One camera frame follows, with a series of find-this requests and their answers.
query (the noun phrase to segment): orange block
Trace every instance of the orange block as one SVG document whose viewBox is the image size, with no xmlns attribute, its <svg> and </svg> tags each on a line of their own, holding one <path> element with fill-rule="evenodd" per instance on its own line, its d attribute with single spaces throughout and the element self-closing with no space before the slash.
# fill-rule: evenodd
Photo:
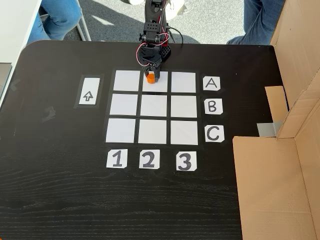
<svg viewBox="0 0 320 240">
<path fill-rule="evenodd" d="M 147 76 L 146 76 L 146 80 L 148 83 L 150 84 L 154 84 L 156 82 L 156 78 L 155 78 L 155 74 L 154 73 L 149 73 Z"/>
</svg>

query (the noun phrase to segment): white chair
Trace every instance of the white chair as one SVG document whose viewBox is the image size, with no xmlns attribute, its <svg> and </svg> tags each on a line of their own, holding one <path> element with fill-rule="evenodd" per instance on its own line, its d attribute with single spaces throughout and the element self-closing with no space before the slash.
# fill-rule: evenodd
<svg viewBox="0 0 320 240">
<path fill-rule="evenodd" d="M 39 13 L 40 13 L 40 17 L 47 17 L 49 15 L 48 13 L 46 13 L 46 11 L 42 7 L 40 8 Z M 90 37 L 89 31 L 88 31 L 86 20 L 85 20 L 85 17 L 84 17 L 83 14 L 82 14 L 82 17 L 81 17 L 81 22 L 82 22 L 82 25 L 83 25 L 83 28 L 84 28 L 85 35 L 84 35 L 84 33 L 83 33 L 82 29 L 81 29 L 80 23 L 78 23 L 77 26 L 76 26 L 76 28 L 79 31 L 81 40 L 82 41 L 91 41 L 91 37 Z"/>
</svg>

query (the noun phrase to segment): jeans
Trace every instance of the jeans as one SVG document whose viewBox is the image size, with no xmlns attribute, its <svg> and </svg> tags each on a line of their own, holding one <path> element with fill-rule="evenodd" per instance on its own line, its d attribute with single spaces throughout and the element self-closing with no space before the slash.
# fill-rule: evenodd
<svg viewBox="0 0 320 240">
<path fill-rule="evenodd" d="M 38 40 L 63 40 L 82 16 L 76 0 L 42 0 L 41 6 L 49 16 L 42 23 L 37 14 L 27 44 Z"/>
<path fill-rule="evenodd" d="M 227 44 L 269 45 L 285 0 L 244 0 L 244 36 Z"/>
</svg>

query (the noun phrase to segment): person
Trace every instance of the person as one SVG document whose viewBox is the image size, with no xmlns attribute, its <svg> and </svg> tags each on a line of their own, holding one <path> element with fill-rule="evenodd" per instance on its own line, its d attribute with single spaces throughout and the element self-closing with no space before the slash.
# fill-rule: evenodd
<svg viewBox="0 0 320 240">
<path fill-rule="evenodd" d="M 227 44 L 269 45 L 285 0 L 244 0 L 244 36 Z"/>
<path fill-rule="evenodd" d="M 143 3 L 145 0 L 129 0 L 131 5 L 139 5 Z M 165 7 L 165 17 L 167 21 L 174 19 L 180 9 L 184 6 L 185 0 L 167 0 L 167 4 Z"/>
<path fill-rule="evenodd" d="M 63 40 L 82 16 L 77 0 L 42 0 L 41 7 L 48 13 L 42 23 L 37 14 L 27 45 L 39 40 Z"/>
</svg>

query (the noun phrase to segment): arrow symbol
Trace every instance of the arrow symbol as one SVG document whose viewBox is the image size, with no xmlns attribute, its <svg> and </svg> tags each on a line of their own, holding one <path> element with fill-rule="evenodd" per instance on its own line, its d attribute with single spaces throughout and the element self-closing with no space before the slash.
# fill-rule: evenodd
<svg viewBox="0 0 320 240">
<path fill-rule="evenodd" d="M 88 92 L 86 93 L 86 95 L 84 95 L 83 97 L 85 98 L 85 101 L 86 101 L 86 102 L 89 102 L 90 99 L 93 99 L 93 98 L 94 98 L 94 97 L 92 96 L 92 94 L 91 94 L 90 91 L 88 91 Z"/>
</svg>

